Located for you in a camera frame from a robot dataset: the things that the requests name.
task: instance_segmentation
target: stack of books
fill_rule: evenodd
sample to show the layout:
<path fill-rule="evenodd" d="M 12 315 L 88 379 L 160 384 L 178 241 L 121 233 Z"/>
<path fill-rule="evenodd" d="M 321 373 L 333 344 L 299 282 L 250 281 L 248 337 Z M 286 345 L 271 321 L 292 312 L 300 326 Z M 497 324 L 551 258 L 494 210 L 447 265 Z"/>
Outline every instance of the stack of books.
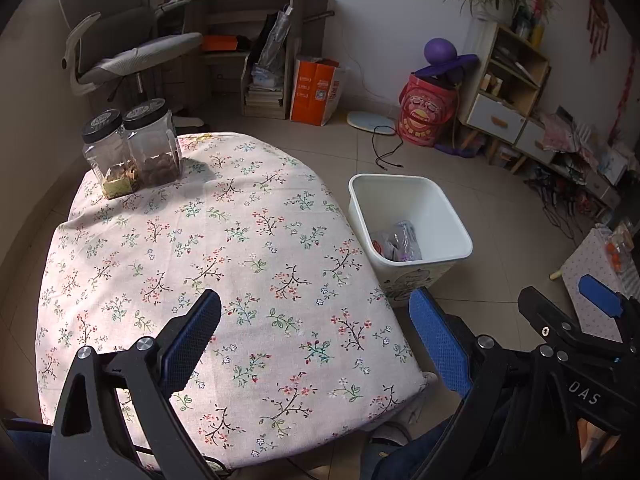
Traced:
<path fill-rule="evenodd" d="M 282 88 L 258 88 L 249 85 L 244 96 L 246 106 L 258 106 L 263 108 L 280 108 L 282 106 Z"/>

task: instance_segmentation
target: white plastic bin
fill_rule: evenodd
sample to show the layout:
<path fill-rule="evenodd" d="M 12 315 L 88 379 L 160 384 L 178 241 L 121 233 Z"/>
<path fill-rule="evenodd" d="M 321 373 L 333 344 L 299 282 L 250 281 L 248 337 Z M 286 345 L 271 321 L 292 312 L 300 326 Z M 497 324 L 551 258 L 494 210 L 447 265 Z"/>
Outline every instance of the white plastic bin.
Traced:
<path fill-rule="evenodd" d="M 455 209 L 428 178 L 363 173 L 351 178 L 349 193 L 349 222 L 391 306 L 406 304 L 412 290 L 433 285 L 473 250 Z M 402 220 L 414 225 L 421 260 L 392 262 L 373 248 L 370 232 Z"/>

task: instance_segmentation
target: black lid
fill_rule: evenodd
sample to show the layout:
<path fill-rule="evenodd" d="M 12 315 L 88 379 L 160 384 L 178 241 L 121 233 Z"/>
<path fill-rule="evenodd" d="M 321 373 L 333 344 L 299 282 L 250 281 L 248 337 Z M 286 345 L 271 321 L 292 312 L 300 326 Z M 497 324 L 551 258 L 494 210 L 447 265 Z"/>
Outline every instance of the black lid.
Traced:
<path fill-rule="evenodd" d="M 124 127 L 129 130 L 144 128 L 164 117 L 169 108 L 164 99 L 151 99 L 129 110 L 123 118 Z"/>
<path fill-rule="evenodd" d="M 122 116 L 116 108 L 105 110 L 82 127 L 82 140 L 91 144 L 111 135 L 122 124 Z"/>

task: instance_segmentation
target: plastic jar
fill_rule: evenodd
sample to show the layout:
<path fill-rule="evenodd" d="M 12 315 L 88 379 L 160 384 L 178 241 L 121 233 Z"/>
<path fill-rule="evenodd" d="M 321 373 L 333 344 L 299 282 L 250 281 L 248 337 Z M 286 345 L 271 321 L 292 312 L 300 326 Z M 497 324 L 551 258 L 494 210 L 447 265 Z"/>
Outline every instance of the plastic jar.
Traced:
<path fill-rule="evenodd" d="M 164 99 L 132 108 L 123 122 L 131 155 L 146 186 L 162 186 L 180 178 L 182 153 Z"/>
<path fill-rule="evenodd" d="M 82 128 L 82 154 L 108 199 L 127 195 L 140 187 L 138 170 L 123 135 L 122 116 L 115 108 L 105 110 Z"/>

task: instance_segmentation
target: small table with patterned cloth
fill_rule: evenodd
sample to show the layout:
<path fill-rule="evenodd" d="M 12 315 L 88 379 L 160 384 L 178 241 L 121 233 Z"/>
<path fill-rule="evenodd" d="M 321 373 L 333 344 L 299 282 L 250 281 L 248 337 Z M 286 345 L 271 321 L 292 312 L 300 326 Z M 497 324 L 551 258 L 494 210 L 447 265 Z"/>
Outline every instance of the small table with patterned cloth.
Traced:
<path fill-rule="evenodd" d="M 319 446 L 415 396 L 425 379 L 318 176 L 241 134 L 179 142 L 180 181 L 108 201 L 88 173 L 53 235 L 36 327 L 43 420 L 79 347 L 157 335 L 205 288 L 220 295 L 222 320 L 170 403 L 198 449 L 226 466 Z"/>
<path fill-rule="evenodd" d="M 574 304 L 580 328 L 586 334 L 622 342 L 616 322 L 587 300 L 578 291 L 578 282 L 585 274 L 590 274 L 611 290 L 624 296 L 640 298 L 640 276 L 631 262 L 622 273 L 617 274 L 611 267 L 605 250 L 606 240 L 611 230 L 597 224 L 582 241 L 580 246 L 562 264 L 562 280 Z"/>

